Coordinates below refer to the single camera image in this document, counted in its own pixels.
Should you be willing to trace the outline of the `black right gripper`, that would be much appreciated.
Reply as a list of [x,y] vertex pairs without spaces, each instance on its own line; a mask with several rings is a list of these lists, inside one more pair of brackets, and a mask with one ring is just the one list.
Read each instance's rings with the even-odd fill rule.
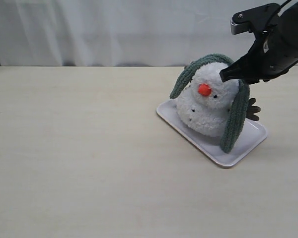
[[247,83],[269,81],[286,74],[298,63],[298,26],[278,25],[256,40],[247,54],[220,71],[222,82],[241,79]]

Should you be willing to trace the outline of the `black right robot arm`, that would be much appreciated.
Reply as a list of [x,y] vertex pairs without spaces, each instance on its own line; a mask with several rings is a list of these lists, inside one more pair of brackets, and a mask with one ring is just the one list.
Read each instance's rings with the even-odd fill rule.
[[282,8],[278,3],[268,3],[232,16],[231,33],[253,33],[255,41],[244,56],[220,71],[223,82],[267,82],[298,63],[298,2],[278,15]]

